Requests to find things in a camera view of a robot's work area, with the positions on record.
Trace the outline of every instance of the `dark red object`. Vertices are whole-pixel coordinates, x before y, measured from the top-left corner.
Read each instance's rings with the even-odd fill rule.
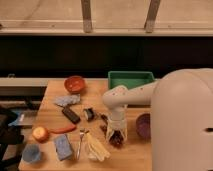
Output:
[[[80,93],[85,88],[84,78],[78,75],[71,76],[65,80],[64,87],[72,94]]]
[[[143,139],[151,138],[151,129],[150,129],[150,114],[144,113],[140,115],[136,120],[136,131]]]

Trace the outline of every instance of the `dark chocolate bar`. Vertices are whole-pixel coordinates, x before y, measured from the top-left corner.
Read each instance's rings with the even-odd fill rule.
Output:
[[[81,121],[80,117],[69,107],[64,107],[62,113],[74,124]]]

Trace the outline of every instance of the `chair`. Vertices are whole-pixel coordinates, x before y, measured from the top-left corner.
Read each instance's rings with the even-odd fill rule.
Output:
[[[18,163],[21,155],[3,160],[8,145],[21,144],[24,136],[21,135],[21,127],[8,126],[9,123],[17,119],[17,115],[9,109],[0,106],[0,170],[6,170],[6,167]]]

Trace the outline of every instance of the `black wall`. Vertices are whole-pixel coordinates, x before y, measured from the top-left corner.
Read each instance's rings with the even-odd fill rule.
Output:
[[[0,77],[107,77],[110,70],[213,68],[213,38],[1,36]]]

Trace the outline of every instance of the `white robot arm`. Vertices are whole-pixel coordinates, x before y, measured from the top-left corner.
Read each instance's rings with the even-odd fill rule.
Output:
[[[109,137],[119,126],[127,136],[128,104],[151,104],[153,171],[213,170],[213,133],[206,131],[213,130],[213,69],[174,71],[131,90],[119,86],[103,102],[112,122]]]

